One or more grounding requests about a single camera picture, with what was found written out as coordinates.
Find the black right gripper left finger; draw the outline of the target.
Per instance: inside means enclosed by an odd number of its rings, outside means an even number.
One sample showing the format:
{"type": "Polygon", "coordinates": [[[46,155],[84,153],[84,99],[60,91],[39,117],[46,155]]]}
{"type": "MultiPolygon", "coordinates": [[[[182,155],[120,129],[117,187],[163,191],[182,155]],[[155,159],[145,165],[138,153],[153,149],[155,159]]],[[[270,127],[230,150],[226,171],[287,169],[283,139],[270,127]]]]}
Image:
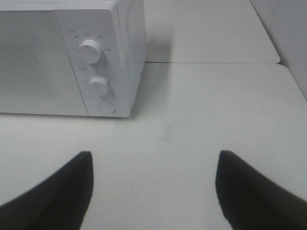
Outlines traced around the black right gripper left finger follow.
{"type": "Polygon", "coordinates": [[[93,158],[82,151],[43,182],[0,206],[2,230],[79,230],[93,194],[93,158]]]}

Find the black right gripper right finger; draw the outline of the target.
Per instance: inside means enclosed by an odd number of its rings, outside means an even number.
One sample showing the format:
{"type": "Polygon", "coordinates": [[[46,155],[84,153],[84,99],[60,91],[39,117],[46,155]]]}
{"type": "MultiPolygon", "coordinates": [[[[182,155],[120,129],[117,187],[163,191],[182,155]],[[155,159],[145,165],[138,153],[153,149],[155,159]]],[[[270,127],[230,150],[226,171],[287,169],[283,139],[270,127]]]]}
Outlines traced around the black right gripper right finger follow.
{"type": "Polygon", "coordinates": [[[223,216],[234,230],[307,228],[307,202],[231,151],[219,154],[215,190],[223,216]]]}

